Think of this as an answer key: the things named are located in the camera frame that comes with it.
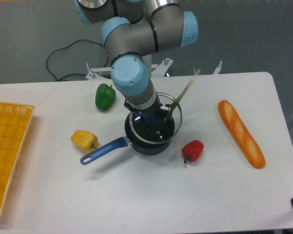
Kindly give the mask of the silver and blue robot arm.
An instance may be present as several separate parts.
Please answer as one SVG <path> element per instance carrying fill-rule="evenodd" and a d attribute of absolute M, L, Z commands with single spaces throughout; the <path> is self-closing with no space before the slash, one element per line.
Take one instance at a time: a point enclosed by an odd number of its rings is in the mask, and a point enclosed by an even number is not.
<path fill-rule="evenodd" d="M 114 86 L 132 112 L 170 115 L 159 101 L 144 56 L 195 43 L 196 16 L 177 0 L 77 0 L 85 23 L 102 22 L 101 36 Z"/>

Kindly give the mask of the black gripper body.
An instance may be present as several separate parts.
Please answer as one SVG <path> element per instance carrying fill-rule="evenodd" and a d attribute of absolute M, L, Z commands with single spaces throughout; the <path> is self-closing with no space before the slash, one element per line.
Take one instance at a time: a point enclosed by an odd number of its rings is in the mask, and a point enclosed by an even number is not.
<path fill-rule="evenodd" d="M 133 104 L 133 119 L 141 116 L 152 116 L 159 112 L 161 107 L 158 94 L 152 94 L 151 98 L 145 103 Z"/>

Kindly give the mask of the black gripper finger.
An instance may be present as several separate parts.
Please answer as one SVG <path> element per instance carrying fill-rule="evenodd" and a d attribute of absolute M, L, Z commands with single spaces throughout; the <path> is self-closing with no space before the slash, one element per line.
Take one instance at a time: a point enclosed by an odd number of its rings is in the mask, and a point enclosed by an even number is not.
<path fill-rule="evenodd" d="M 128 100 L 125 100 L 124 106 L 130 111 L 130 112 L 137 112 L 136 105 L 130 103 Z"/>
<path fill-rule="evenodd" d="M 171 104 L 161 105 L 159 109 L 159 114 L 161 117 L 171 119 L 173 113 L 173 107 Z"/>

